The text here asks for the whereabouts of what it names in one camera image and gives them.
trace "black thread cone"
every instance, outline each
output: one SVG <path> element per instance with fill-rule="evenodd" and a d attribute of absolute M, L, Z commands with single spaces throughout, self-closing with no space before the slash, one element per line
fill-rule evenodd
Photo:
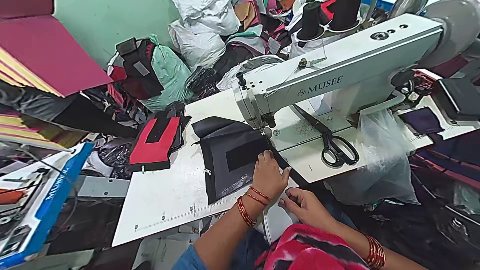
<path fill-rule="evenodd" d="M 333 4 L 333 20 L 330 29 L 343 31 L 357 25 L 357 14 L 361 0 L 336 0 Z"/>
<path fill-rule="evenodd" d="M 324 33 L 324 29 L 320 27 L 320 6 L 320 2 L 312 2 L 303 7 L 302 27 L 297 34 L 298 39 L 311 40 Z"/>

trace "green plastic bag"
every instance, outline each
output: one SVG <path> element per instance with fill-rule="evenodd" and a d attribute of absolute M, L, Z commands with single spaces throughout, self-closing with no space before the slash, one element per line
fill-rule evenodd
<path fill-rule="evenodd" d="M 172 49 L 159 44 L 155 34 L 150 35 L 150 40 L 156 44 L 152 67 L 165 90 L 161 95 L 140 102 L 153 112 L 164 110 L 175 101 L 190 103 L 194 93 L 185 88 L 185 81 L 192 74 L 191 71 Z"/>

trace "red bangle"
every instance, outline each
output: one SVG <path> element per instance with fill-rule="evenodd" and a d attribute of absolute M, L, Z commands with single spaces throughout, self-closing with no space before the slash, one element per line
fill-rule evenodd
<path fill-rule="evenodd" d="M 259 202 L 259 203 L 261 203 L 263 206 L 267 206 L 267 204 L 266 204 L 266 203 L 262 202 L 262 201 L 261 201 L 259 198 L 257 198 L 257 197 L 255 197 L 255 196 L 253 196 L 252 194 L 248 194 L 248 193 L 246 193 L 246 192 L 245 192 L 245 195 L 247 195 L 248 197 L 250 197 L 250 198 L 252 198 L 252 199 L 256 200 L 256 201 L 257 201 L 257 202 Z"/>
<path fill-rule="evenodd" d="M 370 251 L 367 257 L 367 265 L 373 270 L 379 270 L 385 266 L 385 251 L 382 245 L 373 237 L 363 233 L 370 245 Z"/>
<path fill-rule="evenodd" d="M 258 195 L 260 195 L 260 196 L 264 197 L 264 198 L 265 198 L 267 201 L 271 201 L 271 200 L 272 200 L 272 199 L 270 199 L 269 197 L 267 197 L 266 195 L 264 195 L 262 192 L 260 192 L 260 191 L 258 191 L 258 190 L 256 190 L 256 189 L 254 189 L 252 186 L 250 186 L 250 189 L 252 189 L 252 190 L 253 190 L 253 191 L 254 191 L 256 194 L 258 194 Z"/>
<path fill-rule="evenodd" d="M 253 221 L 252 218 L 248 215 L 247 210 L 245 210 L 245 206 L 241 200 L 241 197 L 237 199 L 237 205 L 239 207 L 239 212 L 243 220 L 247 223 L 248 226 L 253 227 L 257 224 L 256 221 Z"/>

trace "black scissors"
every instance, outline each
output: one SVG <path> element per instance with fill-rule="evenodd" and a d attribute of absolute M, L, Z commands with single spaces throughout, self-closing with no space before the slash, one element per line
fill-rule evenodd
<path fill-rule="evenodd" d="M 348 165 L 353 165 L 357 163 L 360 159 L 360 156 L 357 152 L 357 150 L 353 147 L 351 143 L 349 143 L 346 139 L 336 136 L 332 134 L 332 131 L 328 129 L 322 122 L 319 120 L 315 119 L 313 116 L 311 116 L 309 113 L 304 111 L 302 108 L 299 106 L 293 104 L 293 107 L 299 111 L 299 113 L 320 133 L 322 133 L 322 139 L 324 140 L 324 149 L 322 151 L 322 160 L 327 164 L 332 167 L 342 167 L 344 163 Z M 338 147 L 338 145 L 333 142 L 333 139 L 340 140 L 342 143 L 345 144 L 349 148 L 349 150 L 353 154 L 353 159 L 349 158 L 343 151 Z M 325 154 L 327 152 L 330 152 L 330 154 L 335 158 L 335 162 L 330 162 L 325 158 Z"/>

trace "hand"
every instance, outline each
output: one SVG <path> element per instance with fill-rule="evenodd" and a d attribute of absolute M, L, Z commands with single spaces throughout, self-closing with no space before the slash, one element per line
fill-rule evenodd
<path fill-rule="evenodd" d="M 335 234 L 338 222 L 330 215 L 327 209 L 325 209 L 315 194 L 307 190 L 292 187 L 287 189 L 285 194 L 287 194 L 289 198 L 296 200 L 298 204 L 289 198 L 281 199 L 280 203 L 283 204 L 288 211 L 295 214 L 301 222 L 313 228 Z"/>
<path fill-rule="evenodd" d="M 290 169 L 291 167 L 285 168 L 283 173 L 280 174 L 280 169 L 273 157 L 273 153 L 265 150 L 258 155 L 258 161 L 253 171 L 252 187 L 271 199 L 278 198 L 288 185 Z"/>

